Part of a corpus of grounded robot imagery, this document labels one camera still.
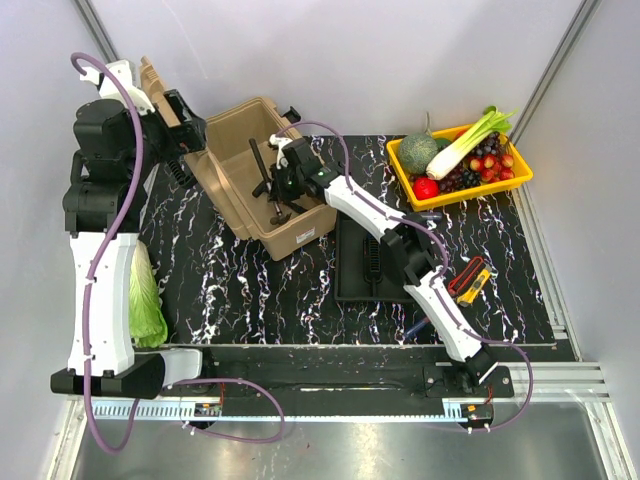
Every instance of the cabbage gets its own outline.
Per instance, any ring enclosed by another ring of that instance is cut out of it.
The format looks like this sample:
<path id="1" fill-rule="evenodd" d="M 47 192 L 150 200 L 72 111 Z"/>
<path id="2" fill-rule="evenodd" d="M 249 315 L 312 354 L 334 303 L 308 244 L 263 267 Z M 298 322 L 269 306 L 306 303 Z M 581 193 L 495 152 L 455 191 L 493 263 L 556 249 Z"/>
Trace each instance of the cabbage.
<path id="1" fill-rule="evenodd" d="M 140 240 L 131 263 L 129 334 L 137 347 L 157 347 L 167 341 L 167 322 L 160 309 L 158 285 L 149 252 Z"/>

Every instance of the red apple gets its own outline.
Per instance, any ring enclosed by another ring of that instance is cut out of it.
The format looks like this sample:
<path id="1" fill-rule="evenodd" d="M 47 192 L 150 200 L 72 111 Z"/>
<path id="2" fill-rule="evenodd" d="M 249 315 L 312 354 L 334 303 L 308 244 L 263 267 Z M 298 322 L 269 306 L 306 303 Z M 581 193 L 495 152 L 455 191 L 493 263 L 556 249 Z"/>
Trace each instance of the red apple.
<path id="1" fill-rule="evenodd" d="M 436 197 L 440 193 L 440 189 L 435 180 L 420 177 L 413 183 L 413 193 L 418 200 L 426 200 L 427 198 Z"/>
<path id="2" fill-rule="evenodd" d="M 516 175 L 513 173 L 513 170 L 511 170 L 510 168 L 503 168 L 500 172 L 500 180 L 510 180 L 512 178 L 515 178 L 515 176 Z"/>
<path id="3" fill-rule="evenodd" d="M 493 170 L 491 170 L 490 168 L 487 168 L 486 170 L 483 170 L 482 173 L 482 181 L 483 182 L 488 182 L 490 181 L 492 178 L 495 177 L 496 172 L 494 172 Z"/>
<path id="4" fill-rule="evenodd" d="M 497 163 L 496 160 L 497 158 L 495 155 L 491 155 L 490 153 L 488 155 L 485 155 L 484 158 L 482 159 L 484 168 L 493 167 Z"/>
<path id="5" fill-rule="evenodd" d="M 508 153 L 505 153 L 502 156 L 502 166 L 505 168 L 513 167 L 513 156 L 509 155 Z"/>
<path id="6" fill-rule="evenodd" d="M 469 168 L 474 172 L 480 172 L 482 171 L 482 169 L 484 169 L 484 165 L 478 157 L 473 157 L 471 160 L 469 160 Z"/>

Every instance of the yellow tray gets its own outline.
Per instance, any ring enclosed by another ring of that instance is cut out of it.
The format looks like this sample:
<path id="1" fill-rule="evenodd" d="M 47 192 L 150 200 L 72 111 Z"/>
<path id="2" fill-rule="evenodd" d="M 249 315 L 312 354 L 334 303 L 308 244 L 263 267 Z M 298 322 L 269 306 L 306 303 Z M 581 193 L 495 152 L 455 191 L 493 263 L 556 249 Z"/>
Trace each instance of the yellow tray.
<path id="1" fill-rule="evenodd" d="M 446 138 L 453 141 L 458 132 L 469 127 L 471 127 L 471 125 L 439 130 L 437 132 L 433 132 L 433 138 Z M 504 135 L 500 135 L 500 141 L 502 142 L 502 144 L 507 143 L 507 137 Z M 509 153 L 513 155 L 512 170 L 515 174 L 514 178 L 511 178 L 509 180 L 502 180 L 495 183 L 488 183 L 479 187 L 468 188 L 459 192 L 447 193 L 446 195 L 438 195 L 437 197 L 428 198 L 426 200 L 418 200 L 413 194 L 411 182 L 409 181 L 409 175 L 407 175 L 407 173 L 404 171 L 404 169 L 400 165 L 400 162 L 398 161 L 398 157 L 396 156 L 396 151 L 398 150 L 400 142 L 402 142 L 402 139 L 391 140 L 389 143 L 387 143 L 387 151 L 389 152 L 391 166 L 396 171 L 396 174 L 400 179 L 400 184 L 402 185 L 402 188 L 409 198 L 409 203 L 416 212 L 429 210 L 431 208 L 440 207 L 442 205 L 448 205 L 450 203 L 462 202 L 463 200 L 469 200 L 470 198 L 481 197 L 483 195 L 490 195 L 492 193 L 511 190 L 512 188 L 517 188 L 524 182 L 528 182 L 533 178 L 533 172 L 529 168 L 529 165 L 527 165 L 527 162 L 524 161 L 524 158 L 522 158 L 522 155 L 520 155 L 520 152 L 518 152 L 516 147 L 511 142 L 509 142 L 507 149 Z"/>

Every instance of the metal floor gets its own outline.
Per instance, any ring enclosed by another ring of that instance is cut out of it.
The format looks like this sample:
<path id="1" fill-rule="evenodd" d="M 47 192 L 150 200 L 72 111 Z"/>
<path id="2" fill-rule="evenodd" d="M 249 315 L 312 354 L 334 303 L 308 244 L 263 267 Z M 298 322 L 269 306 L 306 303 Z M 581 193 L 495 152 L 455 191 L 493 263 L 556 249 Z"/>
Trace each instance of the metal floor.
<path id="1" fill-rule="evenodd" d="M 515 412 L 498 404 L 498 419 Z M 125 422 L 103 421 L 119 442 Z M 269 424 L 220 424 L 236 435 L 271 435 Z M 357 479 L 606 478 L 586 412 L 580 404 L 531 405 L 511 427 L 472 437 L 419 424 L 298 424 L 273 445 L 191 437 L 178 425 L 136 423 L 117 460 L 105 455 L 88 430 L 74 479 Z"/>

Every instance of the aluminum frame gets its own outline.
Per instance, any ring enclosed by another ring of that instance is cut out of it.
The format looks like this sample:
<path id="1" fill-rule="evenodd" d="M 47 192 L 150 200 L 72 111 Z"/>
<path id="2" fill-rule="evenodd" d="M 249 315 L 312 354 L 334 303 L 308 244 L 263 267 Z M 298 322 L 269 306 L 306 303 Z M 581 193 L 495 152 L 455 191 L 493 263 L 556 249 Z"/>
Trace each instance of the aluminum frame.
<path id="1" fill-rule="evenodd" d="M 105 60 L 109 62 L 117 60 L 115 48 L 98 15 L 95 13 L 91 1 L 72 1 L 78 7 L 78 14 L 89 29 Z M 514 128 L 512 134 L 514 143 L 517 143 L 520 139 L 549 85 L 570 55 L 573 45 L 578 41 L 580 34 L 595 13 L 599 3 L 600 0 L 584 0 L 579 6 Z M 582 355 L 576 342 L 566 304 L 558 286 L 553 264 L 550 260 L 527 186 L 524 185 L 519 190 L 513 191 L 513 197 L 522 220 L 531 257 L 539 276 L 545 303 L 548 305 L 547 308 L 554 335 L 556 339 L 568 338 L 571 341 L 577 359 L 581 360 Z M 516 392 L 515 399 L 517 401 L 517 399 L 524 396 L 528 386 L 526 368 L 522 363 L 507 365 L 511 370 Z M 608 478 L 637 479 L 638 476 L 624 443 L 599 365 L 587 362 L 538 363 L 534 364 L 533 368 L 535 386 L 532 402 L 574 401 L 581 403 L 589 416 L 591 428 Z M 213 402 L 216 397 L 211 397 L 210 400 Z M 457 400 L 460 400 L 460 403 L 470 403 L 473 399 L 449 399 L 453 403 Z M 514 400 L 496 399 L 495 401 Z M 47 475 L 47 478 L 51 480 L 68 480 L 71 478 L 80 443 L 86 429 L 86 417 L 82 400 L 75 397 L 70 398 L 66 409 L 64 427 L 59 435 Z"/>

